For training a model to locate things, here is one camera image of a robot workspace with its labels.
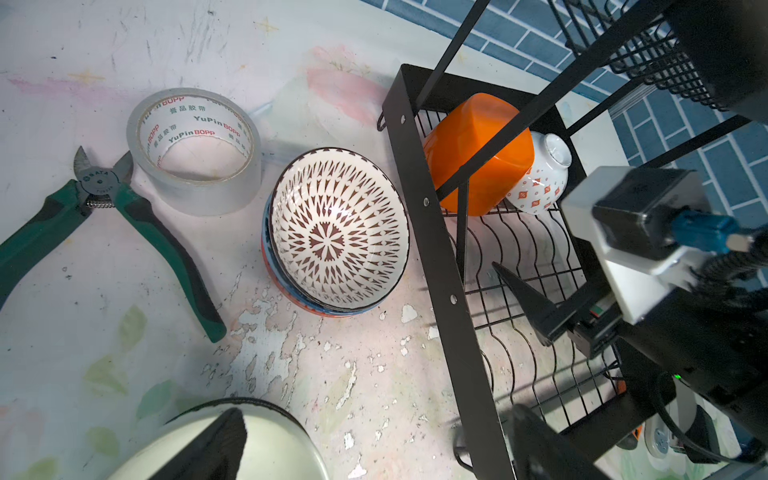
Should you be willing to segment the orange plastic bowl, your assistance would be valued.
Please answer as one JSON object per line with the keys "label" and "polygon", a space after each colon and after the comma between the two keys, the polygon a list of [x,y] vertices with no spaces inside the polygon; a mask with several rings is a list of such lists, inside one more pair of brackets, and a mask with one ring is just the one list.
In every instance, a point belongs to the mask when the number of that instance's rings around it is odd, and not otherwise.
{"label": "orange plastic bowl", "polygon": [[[519,110],[506,101],[477,93],[431,131],[424,153],[436,187],[445,183],[493,138]],[[483,216],[499,204],[529,171],[535,159],[526,129],[470,178],[468,214]]]}

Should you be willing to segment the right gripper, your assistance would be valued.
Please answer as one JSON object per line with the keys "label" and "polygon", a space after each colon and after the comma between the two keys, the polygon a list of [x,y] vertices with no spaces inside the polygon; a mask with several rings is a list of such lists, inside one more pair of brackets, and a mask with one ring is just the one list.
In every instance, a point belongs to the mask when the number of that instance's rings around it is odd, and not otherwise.
{"label": "right gripper", "polygon": [[612,305],[612,289],[595,274],[556,305],[498,262],[492,266],[512,291],[537,338],[553,345],[567,334],[593,357],[616,344],[627,392],[598,412],[600,429],[627,434],[677,398],[671,376],[736,421],[767,439],[767,314],[711,309],[676,289],[636,325]]}

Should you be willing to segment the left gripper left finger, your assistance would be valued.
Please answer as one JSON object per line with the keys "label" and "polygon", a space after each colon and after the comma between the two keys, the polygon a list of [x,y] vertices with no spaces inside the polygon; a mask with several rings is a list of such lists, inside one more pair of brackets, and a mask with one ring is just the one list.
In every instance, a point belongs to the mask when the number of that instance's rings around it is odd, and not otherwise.
{"label": "left gripper left finger", "polygon": [[247,436],[242,411],[230,408],[150,479],[236,479]]}

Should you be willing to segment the white bowl orange diamonds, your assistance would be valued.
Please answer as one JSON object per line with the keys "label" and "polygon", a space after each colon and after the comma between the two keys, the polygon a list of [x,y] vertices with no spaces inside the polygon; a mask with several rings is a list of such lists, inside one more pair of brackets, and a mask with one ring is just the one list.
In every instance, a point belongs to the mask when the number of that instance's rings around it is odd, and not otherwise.
{"label": "white bowl orange diamonds", "polygon": [[541,215],[564,193],[573,155],[567,143],[554,133],[531,132],[534,161],[505,199],[517,210]]}

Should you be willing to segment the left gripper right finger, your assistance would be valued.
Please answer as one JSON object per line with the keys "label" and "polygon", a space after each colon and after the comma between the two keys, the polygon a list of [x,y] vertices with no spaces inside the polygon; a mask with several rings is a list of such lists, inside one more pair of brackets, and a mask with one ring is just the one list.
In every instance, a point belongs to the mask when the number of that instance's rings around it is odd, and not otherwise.
{"label": "left gripper right finger", "polygon": [[510,421],[509,442],[518,479],[608,479],[526,406],[514,405]]}

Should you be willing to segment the cream bowl striped outside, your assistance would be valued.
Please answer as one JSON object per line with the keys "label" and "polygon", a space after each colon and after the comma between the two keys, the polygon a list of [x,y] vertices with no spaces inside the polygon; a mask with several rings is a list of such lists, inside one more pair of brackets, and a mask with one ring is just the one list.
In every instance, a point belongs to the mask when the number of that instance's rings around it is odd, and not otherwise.
{"label": "cream bowl striped outside", "polygon": [[205,402],[177,415],[159,436],[110,475],[150,479],[163,465],[230,408],[244,417],[247,441],[236,479],[328,479],[322,456],[301,423],[264,400],[233,397]]}

